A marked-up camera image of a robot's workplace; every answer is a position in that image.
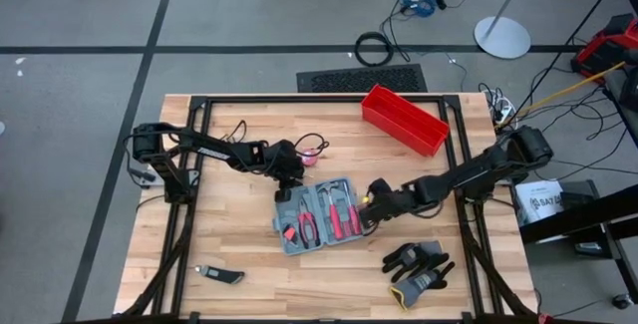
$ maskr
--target white round base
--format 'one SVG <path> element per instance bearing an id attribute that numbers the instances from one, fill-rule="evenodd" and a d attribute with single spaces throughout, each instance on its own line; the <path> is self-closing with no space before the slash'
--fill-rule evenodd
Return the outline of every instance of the white round base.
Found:
<path id="1" fill-rule="evenodd" d="M 502 59 L 515 59 L 529 51 L 531 38 L 522 25 L 501 17 L 489 36 L 485 36 L 493 16 L 480 20 L 475 27 L 475 40 L 488 54 Z"/>

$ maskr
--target gray tool case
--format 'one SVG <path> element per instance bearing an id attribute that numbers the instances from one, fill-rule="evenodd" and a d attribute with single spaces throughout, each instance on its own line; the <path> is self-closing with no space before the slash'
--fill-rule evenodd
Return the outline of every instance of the gray tool case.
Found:
<path id="1" fill-rule="evenodd" d="M 330 220 L 328 190 L 339 213 L 339 221 L 343 234 L 341 239 L 336 238 L 335 229 Z M 300 207 L 304 205 L 303 203 L 305 203 L 308 211 L 312 213 L 314 217 L 318 237 L 311 235 L 313 230 L 311 225 L 308 224 L 308 221 L 304 221 L 303 228 L 299 225 Z M 357 216 L 356 223 L 359 227 L 358 230 L 355 229 L 350 219 L 349 206 L 351 205 L 354 206 L 354 211 Z M 362 238 L 363 234 L 361 233 L 363 233 L 363 227 L 361 226 L 356 208 L 357 195 L 350 179 L 338 177 L 313 185 L 292 188 L 289 201 L 275 203 L 276 217 L 272 220 L 272 224 L 275 230 L 279 231 L 281 247 L 284 253 L 287 255 L 301 254 L 317 250 L 323 247 L 324 244 L 334 245 Z M 290 228 L 294 228 L 296 244 L 284 236 L 284 231 L 290 230 Z M 302 230 L 304 233 L 307 233 L 307 247 L 302 240 Z"/>

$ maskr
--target tool kit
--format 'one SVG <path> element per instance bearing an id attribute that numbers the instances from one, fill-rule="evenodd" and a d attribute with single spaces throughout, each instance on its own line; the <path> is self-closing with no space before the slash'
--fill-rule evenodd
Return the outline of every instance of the tool kit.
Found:
<path id="1" fill-rule="evenodd" d="M 357 195 L 350 179 L 339 177 L 290 190 L 290 200 L 275 203 L 276 217 L 272 221 L 287 255 L 363 237 Z"/>

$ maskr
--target red power tool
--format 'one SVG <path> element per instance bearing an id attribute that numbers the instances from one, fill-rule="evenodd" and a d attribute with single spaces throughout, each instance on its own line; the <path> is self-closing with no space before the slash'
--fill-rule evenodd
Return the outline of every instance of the red power tool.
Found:
<path id="1" fill-rule="evenodd" d="M 571 60 L 571 69 L 585 77 L 596 75 L 625 60 L 624 53 L 630 49 L 638 49 L 638 20 L 633 14 L 614 16 Z"/>

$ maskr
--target glove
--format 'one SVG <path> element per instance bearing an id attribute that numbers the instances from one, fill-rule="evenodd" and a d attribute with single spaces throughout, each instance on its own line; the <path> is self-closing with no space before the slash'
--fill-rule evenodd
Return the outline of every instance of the glove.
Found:
<path id="1" fill-rule="evenodd" d="M 396 283 L 405 273 L 411 270 L 412 274 L 410 276 L 414 276 L 426 269 L 434 269 L 449 259 L 450 256 L 447 253 L 443 253 L 441 245 L 437 241 L 405 243 L 383 258 L 384 266 L 381 271 L 388 273 L 401 266 L 390 279 L 391 282 Z"/>
<path id="2" fill-rule="evenodd" d="M 427 289 L 444 289 L 448 287 L 448 282 L 444 277 L 454 267 L 455 263 L 450 262 L 442 271 L 438 269 L 423 270 L 397 284 L 391 285 L 390 293 L 404 310 L 408 310 Z"/>

